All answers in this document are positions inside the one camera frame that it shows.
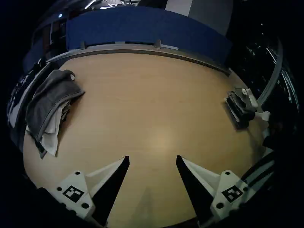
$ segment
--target folded towel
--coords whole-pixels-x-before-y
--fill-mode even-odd
[[[74,73],[70,70],[54,70],[38,87],[25,116],[31,135],[36,141],[42,140],[52,116],[62,104],[84,94],[73,79]]]

